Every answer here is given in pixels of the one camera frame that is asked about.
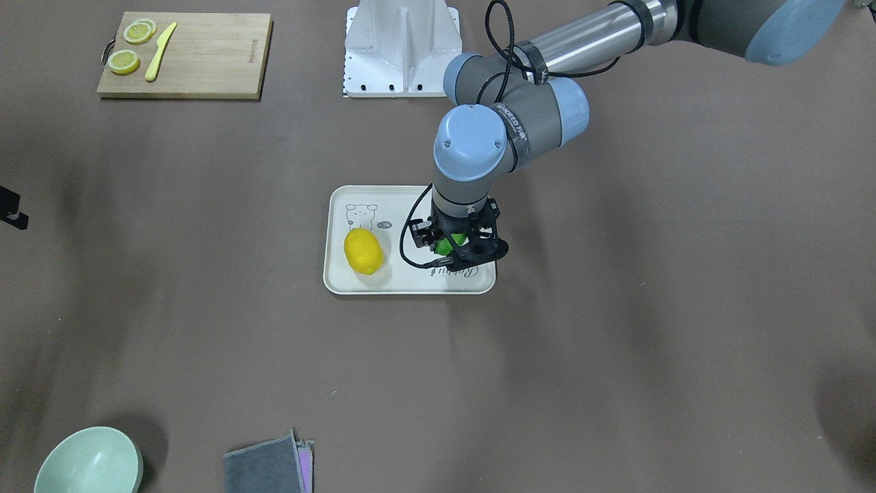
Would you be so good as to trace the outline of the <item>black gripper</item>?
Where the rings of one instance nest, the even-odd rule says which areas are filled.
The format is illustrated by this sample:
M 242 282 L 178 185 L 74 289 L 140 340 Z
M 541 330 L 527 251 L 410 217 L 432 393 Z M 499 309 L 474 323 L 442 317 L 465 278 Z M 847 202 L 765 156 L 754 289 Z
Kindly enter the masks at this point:
M 410 219 L 409 233 L 416 247 L 428 247 L 437 258 L 416 268 L 473 268 L 502 259 L 507 255 L 508 243 L 498 235 L 500 216 L 495 199 L 487 199 L 478 212 L 457 218 L 432 206 L 432 215 L 426 220 Z

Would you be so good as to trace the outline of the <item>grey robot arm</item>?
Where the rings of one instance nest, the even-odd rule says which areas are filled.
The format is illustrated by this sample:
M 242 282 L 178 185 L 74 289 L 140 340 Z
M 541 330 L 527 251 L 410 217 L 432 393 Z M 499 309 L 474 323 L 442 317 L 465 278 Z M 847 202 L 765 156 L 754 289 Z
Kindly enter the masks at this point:
M 811 50 L 838 18 L 842 1 L 614 1 L 530 40 L 513 32 L 495 54 L 451 60 L 443 88 L 454 108 L 434 143 L 425 189 L 427 219 L 407 216 L 401 236 L 434 253 L 423 268 L 456 272 L 508 252 L 490 188 L 564 146 L 589 124 L 578 80 L 603 74 L 644 46 L 684 40 L 748 62 L 783 66 Z

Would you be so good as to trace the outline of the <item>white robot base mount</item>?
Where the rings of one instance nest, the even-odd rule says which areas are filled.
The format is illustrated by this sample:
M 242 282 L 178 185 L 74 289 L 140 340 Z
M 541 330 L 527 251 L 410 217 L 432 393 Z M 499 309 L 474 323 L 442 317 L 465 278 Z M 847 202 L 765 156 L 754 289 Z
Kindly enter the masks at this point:
M 345 97 L 444 97 L 445 70 L 463 48 L 456 8 L 444 1 L 360 1 L 345 19 Z

